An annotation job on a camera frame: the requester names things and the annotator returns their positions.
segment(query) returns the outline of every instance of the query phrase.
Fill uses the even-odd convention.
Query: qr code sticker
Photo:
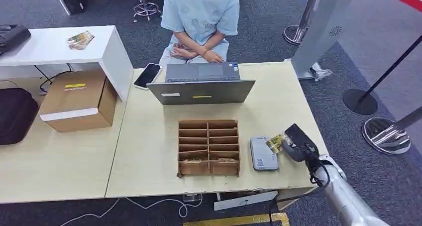
[[[262,162],[262,159],[256,159],[256,165],[264,165],[264,162]]]

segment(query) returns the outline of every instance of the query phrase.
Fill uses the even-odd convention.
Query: black bag
[[[0,89],[0,145],[22,141],[37,112],[31,93],[22,88]]]

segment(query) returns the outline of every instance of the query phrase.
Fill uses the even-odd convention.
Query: gray laptop
[[[169,64],[166,82],[147,87],[163,105],[190,105],[242,103],[254,84],[240,80],[237,63]]]
[[[167,65],[166,83],[240,80],[237,63]]]

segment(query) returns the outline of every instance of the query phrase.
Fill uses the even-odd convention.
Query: wooden desk
[[[284,154],[278,156],[277,171],[255,171],[251,162],[252,136],[273,136],[293,123],[306,132],[321,154],[327,153],[291,63],[240,64],[239,70],[243,79],[257,80],[243,104],[164,107],[151,92],[132,86],[106,197],[287,188],[307,191],[313,187],[305,164]],[[133,80],[142,71],[135,70]],[[163,69],[157,82],[164,81],[165,73]],[[240,175],[176,177],[178,121],[232,118],[239,122]]]
[[[38,78],[13,80],[41,103]],[[13,84],[0,82],[0,88]],[[58,133],[35,118],[26,138],[0,146],[0,203],[103,198],[123,119],[118,100],[112,127]]]

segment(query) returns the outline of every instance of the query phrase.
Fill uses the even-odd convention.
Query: compartment
[[[210,160],[220,158],[239,160],[239,151],[210,151]]]
[[[235,129],[237,122],[235,120],[213,120],[208,122],[209,129]]]
[[[194,150],[207,150],[206,145],[179,145],[179,152],[194,151]]]
[[[213,175],[237,175],[240,170],[240,162],[210,161],[210,172]]]
[[[208,129],[208,122],[204,120],[183,120],[179,122],[179,129]]]
[[[179,145],[207,145],[206,137],[179,137]]]
[[[208,137],[208,133],[206,129],[184,129],[179,130],[179,137]]]
[[[221,136],[221,137],[209,137],[210,145],[215,144],[239,144],[237,136]]]
[[[182,175],[206,175],[210,173],[208,161],[199,163],[179,162],[179,173]]]
[[[239,151],[239,145],[238,144],[210,145],[210,150]]]
[[[208,150],[193,150],[193,151],[179,152],[179,161],[184,161],[184,160],[189,160],[189,159],[208,160]]]
[[[237,129],[210,129],[208,131],[209,137],[215,136],[237,136]]]
[[[183,120],[178,134],[178,177],[239,174],[236,120]]]

